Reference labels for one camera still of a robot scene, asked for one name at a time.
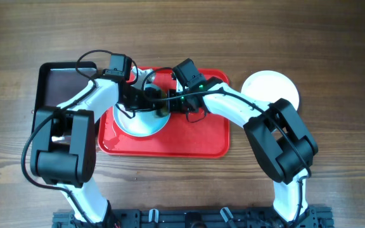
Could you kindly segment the pale blue plate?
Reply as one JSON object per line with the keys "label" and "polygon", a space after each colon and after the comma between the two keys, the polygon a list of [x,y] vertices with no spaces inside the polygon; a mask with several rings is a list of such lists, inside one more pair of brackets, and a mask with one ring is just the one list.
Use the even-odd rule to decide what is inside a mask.
{"label": "pale blue plate", "polygon": [[[156,85],[146,85],[140,90],[144,92],[144,97],[146,99],[149,95],[154,95],[156,99],[162,98],[165,95],[161,88]],[[155,105],[155,110],[166,105],[163,102],[153,103]],[[113,107],[113,118],[117,126],[126,134],[134,137],[148,137],[164,128],[170,118],[170,114],[164,118],[157,118],[155,116],[155,110],[126,111],[124,106],[117,102]]]}

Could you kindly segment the white plate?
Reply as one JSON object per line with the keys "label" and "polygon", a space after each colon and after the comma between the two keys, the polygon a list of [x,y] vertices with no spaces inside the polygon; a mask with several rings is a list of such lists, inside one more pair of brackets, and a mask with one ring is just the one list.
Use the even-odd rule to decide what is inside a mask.
{"label": "white plate", "polygon": [[283,98],[288,100],[296,110],[300,105],[300,95],[295,84],[286,75],[272,70],[253,73],[244,81],[241,93],[270,103]]}

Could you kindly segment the green yellow sponge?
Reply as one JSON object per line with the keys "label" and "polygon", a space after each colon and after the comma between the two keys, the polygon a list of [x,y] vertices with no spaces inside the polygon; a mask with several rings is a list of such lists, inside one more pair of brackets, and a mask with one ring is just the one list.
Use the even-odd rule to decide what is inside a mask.
{"label": "green yellow sponge", "polygon": [[169,108],[167,105],[163,105],[161,108],[155,110],[155,116],[157,118],[164,118],[170,114]]}

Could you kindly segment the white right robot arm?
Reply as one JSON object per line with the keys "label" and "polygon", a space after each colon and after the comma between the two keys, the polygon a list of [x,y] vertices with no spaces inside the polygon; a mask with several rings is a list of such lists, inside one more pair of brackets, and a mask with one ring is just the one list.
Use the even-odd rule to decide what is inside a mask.
{"label": "white right robot arm", "polygon": [[172,76],[182,91],[171,100],[243,128],[259,166],[274,183],[275,212],[289,227],[300,224],[307,211],[304,185],[318,146],[294,106],[284,98],[257,101],[218,78],[206,79],[189,58],[172,68]]}

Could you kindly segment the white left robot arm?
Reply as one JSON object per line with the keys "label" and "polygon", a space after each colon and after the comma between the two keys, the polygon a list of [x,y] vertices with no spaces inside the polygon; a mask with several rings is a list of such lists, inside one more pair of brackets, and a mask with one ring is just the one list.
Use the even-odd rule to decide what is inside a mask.
{"label": "white left robot arm", "polygon": [[142,76],[132,58],[110,53],[110,66],[88,76],[87,86],[58,106],[40,107],[21,158],[22,173],[34,186],[60,191],[74,210],[76,227],[120,227],[94,179],[95,123],[112,106],[133,113],[163,108],[159,88],[137,82]]}

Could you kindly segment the black water tray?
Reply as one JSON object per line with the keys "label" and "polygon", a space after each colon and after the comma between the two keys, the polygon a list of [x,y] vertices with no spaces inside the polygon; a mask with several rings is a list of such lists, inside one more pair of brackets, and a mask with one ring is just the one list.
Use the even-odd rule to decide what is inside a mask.
{"label": "black water tray", "polygon": [[68,101],[87,86],[89,79],[79,74],[75,65],[76,62],[49,62],[40,66],[31,132],[39,108]]}

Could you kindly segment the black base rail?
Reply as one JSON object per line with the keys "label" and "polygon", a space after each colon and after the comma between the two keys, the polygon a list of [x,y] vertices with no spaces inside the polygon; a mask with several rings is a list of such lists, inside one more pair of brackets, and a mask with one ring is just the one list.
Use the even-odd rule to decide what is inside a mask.
{"label": "black base rail", "polygon": [[[112,210],[113,227],[290,227],[272,207],[246,210]],[[90,227],[75,218],[74,212],[56,212],[51,227]],[[309,206],[294,227],[335,227],[330,207]]]}

